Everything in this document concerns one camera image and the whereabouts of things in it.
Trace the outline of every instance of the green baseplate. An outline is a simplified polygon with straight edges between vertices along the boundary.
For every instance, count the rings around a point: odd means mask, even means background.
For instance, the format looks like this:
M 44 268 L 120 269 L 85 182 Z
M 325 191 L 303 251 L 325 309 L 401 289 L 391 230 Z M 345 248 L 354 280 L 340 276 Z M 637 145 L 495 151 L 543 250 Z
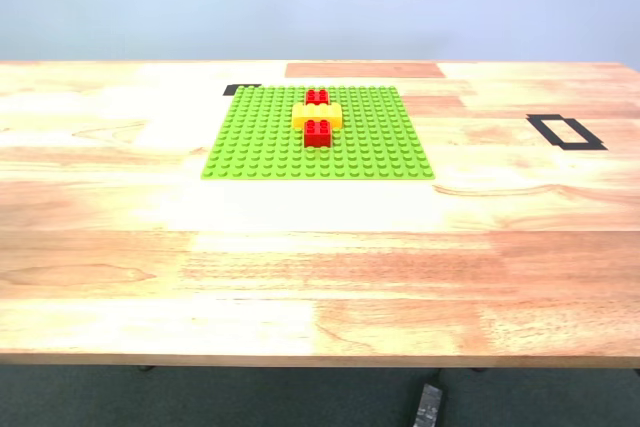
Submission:
M 293 104 L 326 88 L 342 105 L 331 147 L 304 148 Z M 202 179 L 431 180 L 433 171 L 395 87 L 239 87 Z

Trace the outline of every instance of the floor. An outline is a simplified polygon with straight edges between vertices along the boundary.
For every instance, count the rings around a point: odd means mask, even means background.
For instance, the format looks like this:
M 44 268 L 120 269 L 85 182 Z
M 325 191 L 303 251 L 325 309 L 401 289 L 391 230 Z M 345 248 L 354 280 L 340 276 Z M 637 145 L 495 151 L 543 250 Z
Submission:
M 401 427 L 433 369 L 0 365 L 0 425 Z M 445 369 L 443 427 L 634 427 L 633 370 Z

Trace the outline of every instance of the wooden table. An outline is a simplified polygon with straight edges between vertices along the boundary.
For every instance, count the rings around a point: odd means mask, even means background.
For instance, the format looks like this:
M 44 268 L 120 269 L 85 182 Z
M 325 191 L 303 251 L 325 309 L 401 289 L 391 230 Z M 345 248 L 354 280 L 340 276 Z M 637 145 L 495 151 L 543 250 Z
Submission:
M 436 180 L 201 181 L 237 83 L 395 85 Z M 11 62 L 0 132 L 2 362 L 640 367 L 620 64 Z

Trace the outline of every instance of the lego brick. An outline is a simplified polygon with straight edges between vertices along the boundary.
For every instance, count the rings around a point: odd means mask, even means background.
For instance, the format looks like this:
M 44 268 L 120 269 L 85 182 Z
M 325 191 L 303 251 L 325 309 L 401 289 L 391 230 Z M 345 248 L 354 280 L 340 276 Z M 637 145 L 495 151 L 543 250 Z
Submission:
M 334 129 L 342 128 L 342 106 L 334 102 L 332 104 L 294 104 L 291 113 L 291 126 L 294 129 L 302 129 L 307 120 L 328 120 Z
M 235 95 L 239 87 L 260 87 L 262 84 L 229 84 L 222 95 Z
M 326 120 L 307 120 L 304 123 L 304 146 L 331 147 L 331 124 Z
M 329 92 L 327 92 L 326 89 L 307 90 L 307 93 L 304 96 L 304 103 L 305 105 L 330 104 L 331 102 L 329 101 Z
M 292 107 L 304 102 L 309 88 L 238 89 L 201 178 L 434 178 L 395 87 L 327 87 L 343 114 L 343 128 L 332 130 L 331 148 L 305 148 L 302 129 L 291 128 Z

